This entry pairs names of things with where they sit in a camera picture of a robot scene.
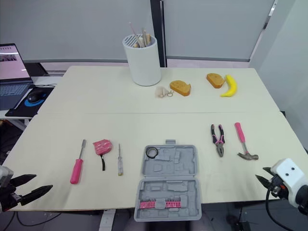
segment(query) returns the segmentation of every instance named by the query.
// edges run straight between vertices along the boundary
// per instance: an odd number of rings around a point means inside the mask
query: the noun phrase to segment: gray tool case
[[[146,155],[150,147],[158,151],[155,158]],[[166,140],[165,145],[146,146],[142,164],[145,177],[138,186],[135,220],[199,220],[201,201],[196,173],[195,146],[176,145],[175,140]]]

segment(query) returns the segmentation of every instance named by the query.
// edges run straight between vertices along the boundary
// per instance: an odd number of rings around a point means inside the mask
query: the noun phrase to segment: blue mouse pad
[[[46,98],[49,96],[53,88],[33,88],[29,94],[40,91],[41,99],[36,102],[30,103],[25,97],[16,109],[10,109],[5,116],[24,116],[24,117],[33,117],[38,113],[39,108],[45,102]]]

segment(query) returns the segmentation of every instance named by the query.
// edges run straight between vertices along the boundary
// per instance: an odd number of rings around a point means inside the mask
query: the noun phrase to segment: laptop keyboard
[[[1,85],[0,96],[20,95],[27,88],[28,84],[20,85]]]

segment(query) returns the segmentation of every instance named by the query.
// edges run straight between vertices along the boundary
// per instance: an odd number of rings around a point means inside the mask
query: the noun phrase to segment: laptop
[[[16,45],[0,44],[0,110],[14,108],[32,84]]]

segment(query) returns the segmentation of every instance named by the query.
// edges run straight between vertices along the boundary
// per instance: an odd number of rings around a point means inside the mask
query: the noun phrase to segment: gray roller blind
[[[274,0],[164,0],[167,57],[247,60]]]
[[[152,35],[149,0],[0,0],[0,42],[24,60],[126,60],[128,22]]]

